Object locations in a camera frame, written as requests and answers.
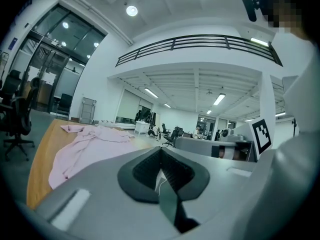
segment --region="ceiling light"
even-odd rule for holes
[[[267,42],[261,41],[259,39],[251,38],[251,41],[254,41],[254,42],[261,44],[263,46],[269,46]]]
[[[223,93],[220,93],[220,94],[219,94],[219,97],[215,100],[215,102],[213,103],[213,105],[218,105],[218,104],[224,99],[224,97],[226,97],[226,95],[223,94]]]
[[[151,95],[153,95],[156,98],[159,98],[157,95],[155,95],[152,91],[150,91],[148,88],[144,88],[148,93],[150,93]]]
[[[279,114],[276,114],[275,117],[283,116],[283,115],[285,115],[285,114],[286,114],[286,112],[279,113]]]
[[[138,9],[135,6],[130,5],[126,9],[126,13],[129,16],[136,16],[138,14]]]
[[[63,23],[62,23],[62,26],[63,26],[65,29],[69,28],[69,24],[66,23],[66,22],[63,22]]]

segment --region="white cabinet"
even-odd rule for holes
[[[138,135],[141,133],[146,134],[149,130],[150,123],[136,121],[134,132],[138,132]]]

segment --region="office chair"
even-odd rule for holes
[[[167,147],[172,146],[175,147],[175,141],[178,137],[181,137],[184,134],[183,130],[180,130],[182,128],[179,127],[175,127],[171,136],[164,136],[164,138],[167,140],[166,143],[162,143],[163,144],[167,144]]]
[[[163,129],[163,131],[161,132],[162,134],[166,136],[170,134],[170,131],[166,129],[166,125],[164,123],[162,124],[162,129]]]
[[[10,136],[14,136],[13,139],[5,139],[3,141],[4,146],[6,143],[11,143],[4,153],[6,161],[9,161],[8,154],[16,146],[24,153],[26,160],[29,161],[28,155],[21,144],[32,144],[32,147],[35,147],[35,143],[32,140],[21,139],[21,135],[26,136],[31,131],[30,107],[33,99],[38,95],[39,86],[37,86],[37,83],[39,82],[38,77],[31,81],[30,85],[32,87],[26,99],[15,97],[10,101],[10,106],[0,103],[0,108],[6,111],[5,117],[0,121],[0,131],[9,132]]]
[[[58,106],[56,107],[56,113],[58,113],[58,110],[60,110],[67,113],[68,115],[71,107],[71,102],[72,102],[72,96],[62,93],[61,99],[58,102]]]
[[[10,100],[21,84],[21,79],[19,78],[20,71],[11,70],[9,75],[6,77],[5,82],[3,84],[2,90],[0,90],[0,97],[3,98],[2,104],[10,105]]]

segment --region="desk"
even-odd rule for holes
[[[149,130],[149,126],[150,123],[136,121],[134,132],[138,132],[138,135],[140,135],[140,133],[146,134]]]
[[[46,130],[34,156],[26,190],[26,205],[31,209],[35,209],[38,203],[52,191],[48,179],[56,153],[73,142],[77,136],[76,132],[67,133],[60,127],[65,125],[86,124],[54,119]],[[133,138],[131,142],[139,149],[153,147],[140,138]]]

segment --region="pink shirt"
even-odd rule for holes
[[[127,131],[101,125],[63,125],[61,128],[78,135],[55,155],[49,175],[52,189],[95,162],[138,150],[130,142]]]

